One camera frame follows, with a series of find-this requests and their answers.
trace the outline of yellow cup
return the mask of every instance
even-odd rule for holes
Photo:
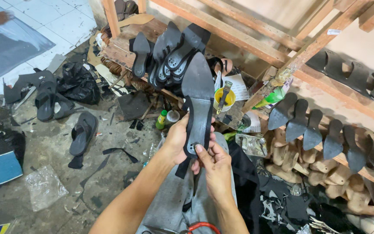
[[[219,106],[219,101],[222,96],[223,96],[223,88],[219,88],[214,93],[213,107],[215,109],[217,109],[217,107]],[[232,105],[235,103],[235,101],[236,101],[236,95],[232,90],[230,90],[229,93],[226,95],[226,100],[225,100],[226,105],[223,106],[221,111],[228,111],[232,107]]]

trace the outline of red scissors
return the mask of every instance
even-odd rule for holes
[[[157,234],[180,234],[176,231],[172,231],[172,230],[169,230],[167,228],[158,228],[158,227],[149,226],[149,225],[146,225],[146,224],[144,224],[144,226],[147,227],[148,229],[150,229],[151,231],[154,231]],[[210,227],[216,234],[220,234],[220,231],[217,229],[217,227],[208,223],[208,222],[198,222],[195,225],[190,226],[188,228],[188,234],[193,234],[192,231],[201,227],[201,226]]]

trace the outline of wooden rack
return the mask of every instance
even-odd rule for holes
[[[116,12],[113,5],[113,0],[103,0],[106,15],[111,27],[111,32],[113,38],[116,38],[120,29],[115,25]],[[278,73],[269,79],[269,82],[263,85],[252,97],[245,102],[242,107],[241,116],[252,109],[254,105],[260,102],[269,93],[273,92],[273,89],[278,86],[282,86],[290,76],[299,78],[300,80],[309,83],[310,85],[320,88],[325,93],[334,96],[336,99],[340,100],[346,105],[347,108],[356,109],[360,113],[363,113],[372,119],[374,119],[374,102],[366,97],[358,94],[351,88],[335,82],[329,77],[323,75],[314,69],[309,68],[304,65],[314,54],[320,51],[325,45],[327,45],[336,35],[329,35],[327,32],[329,29],[344,30],[348,25],[350,25],[356,18],[361,16],[363,13],[368,11],[368,18],[373,19],[370,16],[370,11],[368,10],[374,1],[370,0],[328,0],[324,5],[314,14],[314,16],[309,20],[309,22],[300,30],[298,35],[295,37],[288,35],[260,20],[247,15],[246,13],[222,2],[221,0],[199,0],[202,3],[210,6],[211,8],[226,14],[227,16],[239,21],[240,23],[260,32],[261,34],[271,38],[272,40],[281,44],[278,50],[273,47],[248,36],[247,34],[235,29],[231,25],[216,19],[209,14],[194,8],[193,6],[183,2],[182,0],[150,0],[171,12],[189,20],[192,23],[199,25],[200,27],[209,30],[211,33],[218,35],[219,37],[231,42],[232,44],[242,48],[259,58],[267,61],[272,66],[278,68]],[[146,12],[146,0],[138,0],[139,12]],[[312,39],[309,39],[307,43],[304,42],[307,35],[321,23],[323,19],[332,11],[333,8],[340,10],[340,12],[328,23],[326,24]],[[291,58],[288,56],[290,51],[296,51],[297,53]],[[130,57],[125,56],[123,60],[125,62],[116,62],[122,64],[127,69],[131,69],[127,63]],[[175,95],[167,90],[162,90],[162,92],[177,98]],[[269,110],[259,108],[258,110],[253,110],[262,119],[267,120],[269,116]],[[323,117],[321,125],[327,127],[329,119]],[[315,147],[317,150],[322,151],[322,146],[318,145]],[[345,155],[342,153],[334,158],[336,161],[347,166]],[[374,172],[368,171],[363,168],[360,175],[374,182]]]

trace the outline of black plastic bag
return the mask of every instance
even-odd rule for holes
[[[95,105],[101,98],[95,79],[81,62],[63,65],[63,78],[57,80],[57,87],[60,94],[77,102]]]

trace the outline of plastic bottle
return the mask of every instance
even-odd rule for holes
[[[157,119],[157,122],[155,123],[155,126],[161,130],[161,129],[164,129],[164,123],[165,123],[165,118],[167,116],[167,111],[166,110],[163,110],[160,114],[160,116],[158,117]]]

